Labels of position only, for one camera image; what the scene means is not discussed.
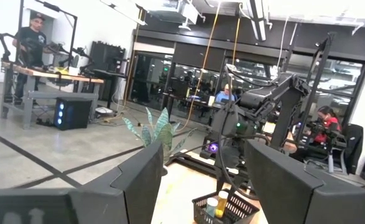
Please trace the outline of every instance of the man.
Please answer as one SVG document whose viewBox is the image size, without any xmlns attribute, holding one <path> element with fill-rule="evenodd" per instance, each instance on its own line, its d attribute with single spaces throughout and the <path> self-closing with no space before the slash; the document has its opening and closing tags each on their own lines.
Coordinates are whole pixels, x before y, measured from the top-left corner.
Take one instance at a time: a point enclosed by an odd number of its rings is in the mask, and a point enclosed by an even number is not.
<svg viewBox="0 0 365 224">
<path fill-rule="evenodd" d="M 219 94 L 217 94 L 216 102 L 221 103 L 221 100 L 223 99 L 229 100 L 229 94 L 230 94 L 230 88 L 228 84 L 226 84 L 224 87 L 224 91 L 221 91 Z M 231 99 L 235 101 L 235 96 L 231 95 Z"/>
<path fill-rule="evenodd" d="M 35 13 L 32 15 L 32 19 L 30 21 L 29 27 L 22 27 L 18 33 L 19 34 L 19 45 L 21 46 L 21 50 L 19 53 L 19 56 L 22 57 L 24 60 L 27 60 L 30 57 L 30 60 L 28 61 L 29 67 L 41 67 L 43 66 L 42 61 L 42 54 L 47 53 L 51 54 L 52 52 L 47 49 L 43 48 L 47 44 L 47 37 L 43 32 L 41 32 L 41 28 L 43 27 L 43 22 L 45 21 L 44 17 L 40 13 Z M 24 40 L 31 39 L 32 41 L 36 42 L 35 47 L 31 48 L 29 52 L 29 57 L 27 54 L 27 46 L 23 45 L 21 42 Z M 16 47 L 17 40 L 14 39 L 12 41 L 13 46 Z M 34 85 L 34 90 L 39 90 L 37 85 L 39 83 L 40 77 L 36 77 L 36 83 Z M 23 97 L 23 88 L 27 81 L 27 76 L 23 74 L 18 74 L 17 77 L 17 83 L 16 83 L 16 89 L 15 89 L 15 105 L 20 105 L 22 103 L 22 97 Z"/>
</svg>

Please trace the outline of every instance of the workbench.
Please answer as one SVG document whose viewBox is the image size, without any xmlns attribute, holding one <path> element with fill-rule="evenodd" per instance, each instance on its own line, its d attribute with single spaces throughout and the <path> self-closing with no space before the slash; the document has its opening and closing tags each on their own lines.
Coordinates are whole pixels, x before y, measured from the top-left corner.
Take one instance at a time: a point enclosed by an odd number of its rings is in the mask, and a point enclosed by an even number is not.
<svg viewBox="0 0 365 224">
<path fill-rule="evenodd" d="M 188 155 L 203 161 L 199 155 L 189 152 Z M 192 200 L 216 191 L 216 179 L 194 171 L 178 163 L 168 166 L 168 174 L 162 177 L 158 198 L 153 213 L 152 224 L 193 224 L 194 205 Z M 260 209 L 250 224 L 268 224 L 259 201 L 248 200 Z"/>
<path fill-rule="evenodd" d="M 97 78 L 86 78 L 83 76 L 71 76 L 71 75 L 58 75 L 54 73 L 39 72 L 37 70 L 23 68 L 18 65 L 13 65 L 11 68 L 11 63 L 2 62 L 2 67 L 4 68 L 4 83 L 2 89 L 2 100 L 1 100 L 1 118 L 7 118 L 9 110 L 13 110 L 17 113 L 23 114 L 23 129 L 29 129 L 31 126 L 31 119 L 33 113 L 33 100 L 35 99 L 56 99 L 58 97 L 73 97 L 73 98 L 83 98 L 86 100 L 91 100 L 91 120 L 95 117 L 95 108 L 97 107 L 98 92 L 100 89 L 99 84 L 103 83 L 103 80 Z M 24 87 L 24 99 L 22 105 L 14 105 L 12 103 L 12 86 L 14 83 L 14 72 L 18 72 L 27 75 L 27 81 Z M 34 91 L 34 84 L 36 82 L 36 77 L 46 77 L 46 78 L 61 78 L 72 81 L 80 82 L 91 82 L 95 84 L 93 93 L 67 93 L 64 91 Z"/>
</svg>

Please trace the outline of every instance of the black wire basket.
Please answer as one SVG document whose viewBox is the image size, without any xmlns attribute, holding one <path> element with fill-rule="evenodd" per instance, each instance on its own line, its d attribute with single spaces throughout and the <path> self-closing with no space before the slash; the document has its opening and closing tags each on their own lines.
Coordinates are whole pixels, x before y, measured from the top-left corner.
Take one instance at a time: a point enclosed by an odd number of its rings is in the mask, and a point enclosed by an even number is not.
<svg viewBox="0 0 365 224">
<path fill-rule="evenodd" d="M 194 220 L 197 224 L 246 224 L 252 221 L 259 209 L 237 194 L 232 194 L 229 189 L 223 191 L 229 192 L 229 196 L 222 218 L 213 218 L 206 213 L 207 199 L 218 199 L 217 192 L 192 200 L 194 204 Z"/>
</svg>

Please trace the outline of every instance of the wooden tabletop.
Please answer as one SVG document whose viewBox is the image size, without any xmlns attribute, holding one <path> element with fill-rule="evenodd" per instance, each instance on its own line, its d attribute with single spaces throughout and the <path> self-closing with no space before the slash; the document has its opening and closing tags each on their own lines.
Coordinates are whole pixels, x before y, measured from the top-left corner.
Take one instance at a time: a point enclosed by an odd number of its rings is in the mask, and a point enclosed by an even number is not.
<svg viewBox="0 0 365 224">
<path fill-rule="evenodd" d="M 10 67 L 9 62 L 2 62 L 1 64 L 4 68 L 9 68 Z M 14 65 L 13 70 L 15 72 L 19 72 L 19 73 L 22 73 L 22 74 L 25 74 L 25 75 L 32 75 L 32 76 L 46 77 L 46 78 L 59 78 L 58 74 L 38 72 L 38 71 L 35 71 L 33 69 L 22 68 L 21 66 L 18 66 L 18 65 Z M 86 77 L 83 77 L 83 76 L 80 76 L 80 75 L 79 76 L 61 75 L 61 79 L 81 81 L 81 82 L 103 83 L 103 80 L 101 80 L 101 79 L 97 79 L 97 78 L 91 78 L 90 79 L 90 78 L 86 78 Z"/>
<path fill-rule="evenodd" d="M 195 153 L 188 154 L 200 158 Z M 216 179 L 177 163 L 171 164 L 168 172 L 162 177 L 152 224 L 195 223 L 192 200 L 215 192 Z M 225 184 L 225 188 L 229 189 L 230 185 Z M 259 201 L 249 200 L 249 202 L 260 208 L 250 224 L 268 224 Z"/>
</svg>

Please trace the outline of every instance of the ceiling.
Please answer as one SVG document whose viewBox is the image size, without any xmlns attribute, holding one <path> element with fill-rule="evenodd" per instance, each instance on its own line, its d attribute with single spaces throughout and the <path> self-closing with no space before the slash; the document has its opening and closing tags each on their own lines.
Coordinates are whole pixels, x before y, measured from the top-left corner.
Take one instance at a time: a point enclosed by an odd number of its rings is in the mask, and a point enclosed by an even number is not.
<svg viewBox="0 0 365 224">
<path fill-rule="evenodd" d="M 246 0 L 224 0 L 220 14 L 234 16 L 239 2 Z M 192 0 L 201 13 L 215 14 L 219 0 Z M 263 0 L 265 11 L 270 19 L 334 24 L 340 26 L 365 27 L 365 0 Z"/>
</svg>

